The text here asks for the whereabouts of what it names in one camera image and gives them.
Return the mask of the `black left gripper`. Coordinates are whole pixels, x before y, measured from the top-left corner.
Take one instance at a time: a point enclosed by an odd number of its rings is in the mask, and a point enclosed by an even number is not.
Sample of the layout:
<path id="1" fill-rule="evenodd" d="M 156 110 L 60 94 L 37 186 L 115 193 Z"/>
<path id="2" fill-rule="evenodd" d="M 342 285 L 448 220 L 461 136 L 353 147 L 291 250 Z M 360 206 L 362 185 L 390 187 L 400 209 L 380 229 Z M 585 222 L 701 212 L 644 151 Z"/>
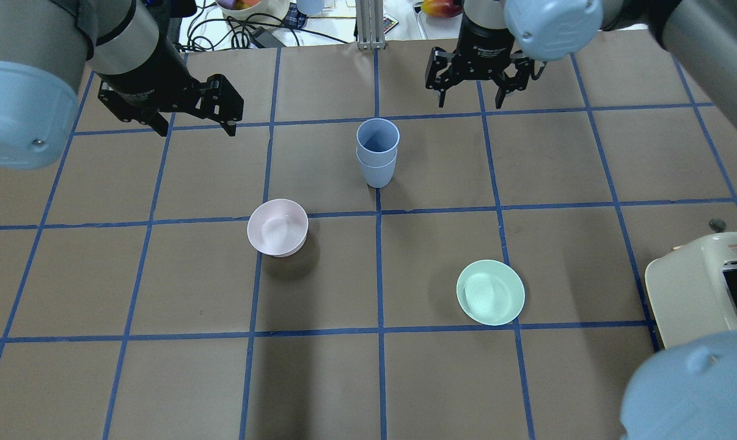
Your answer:
<path id="1" fill-rule="evenodd" d="M 184 112 L 219 123 L 230 137 L 243 119 L 244 98 L 226 75 L 199 81 L 167 37 L 159 37 L 150 57 L 125 73 L 99 73 L 111 88 L 102 93 L 106 107 L 120 120 L 137 120 L 166 137 L 169 122 L 162 112 Z"/>

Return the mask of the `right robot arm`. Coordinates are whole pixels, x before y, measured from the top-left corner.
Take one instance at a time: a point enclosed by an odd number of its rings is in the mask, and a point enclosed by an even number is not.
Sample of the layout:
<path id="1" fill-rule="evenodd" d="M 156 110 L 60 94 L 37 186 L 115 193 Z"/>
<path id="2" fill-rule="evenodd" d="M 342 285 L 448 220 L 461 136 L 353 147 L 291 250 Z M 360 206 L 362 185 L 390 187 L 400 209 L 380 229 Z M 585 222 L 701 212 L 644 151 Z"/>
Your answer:
<path id="1" fill-rule="evenodd" d="M 598 31 L 642 23 L 737 127 L 737 1 L 458 1 L 455 50 L 433 48 L 425 87 L 444 105 L 463 81 L 497 84 L 495 106 Z M 625 439 L 737 439 L 737 232 L 714 229 L 645 271 L 665 348 L 636 370 Z"/>

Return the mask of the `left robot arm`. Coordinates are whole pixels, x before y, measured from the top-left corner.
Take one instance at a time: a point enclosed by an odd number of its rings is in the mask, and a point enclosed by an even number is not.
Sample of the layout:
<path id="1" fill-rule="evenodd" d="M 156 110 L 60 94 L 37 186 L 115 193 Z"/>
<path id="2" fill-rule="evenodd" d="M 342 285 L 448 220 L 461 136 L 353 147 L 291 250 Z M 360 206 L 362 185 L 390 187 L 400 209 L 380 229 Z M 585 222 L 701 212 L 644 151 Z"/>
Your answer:
<path id="1" fill-rule="evenodd" d="M 169 39 L 171 22 L 195 12 L 193 1 L 0 1 L 0 168 L 61 158 L 86 68 L 121 122 L 165 136 L 164 113 L 184 112 L 234 136 L 243 97 L 220 73 L 193 78 Z"/>

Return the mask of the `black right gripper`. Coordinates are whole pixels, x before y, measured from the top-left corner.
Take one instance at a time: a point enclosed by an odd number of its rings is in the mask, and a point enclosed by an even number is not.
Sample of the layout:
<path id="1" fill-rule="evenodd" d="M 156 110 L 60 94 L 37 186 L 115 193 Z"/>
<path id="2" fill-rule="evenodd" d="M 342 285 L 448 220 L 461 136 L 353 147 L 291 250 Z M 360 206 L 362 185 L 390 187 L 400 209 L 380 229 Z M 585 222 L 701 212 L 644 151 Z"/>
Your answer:
<path id="1" fill-rule="evenodd" d="M 444 108 L 447 90 L 463 81 L 494 81 L 495 108 L 502 109 L 511 92 L 540 79 L 547 62 L 514 51 L 515 43 L 505 26 L 482 27 L 463 16 L 455 50 L 432 48 L 425 68 L 425 87 L 438 95 L 438 108 Z"/>

